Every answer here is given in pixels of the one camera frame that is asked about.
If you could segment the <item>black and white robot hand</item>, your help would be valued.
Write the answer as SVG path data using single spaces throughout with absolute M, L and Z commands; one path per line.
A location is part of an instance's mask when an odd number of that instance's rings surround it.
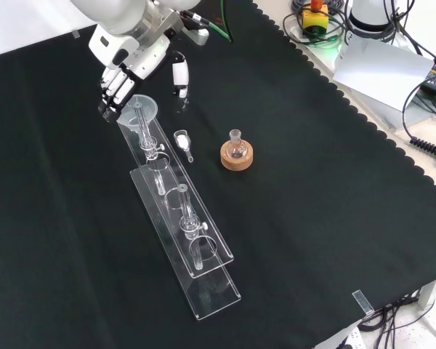
M 159 36 L 149 47 L 141 47 L 131 36 L 113 36 L 97 25 L 89 41 L 89 48 L 105 66 L 100 78 L 102 100 L 98 111 L 109 123 L 115 123 L 121 111 L 135 93 L 137 85 L 149 78 L 172 58 L 174 93 L 181 99 L 189 90 L 189 69 L 185 56 L 171 51 L 173 29 Z

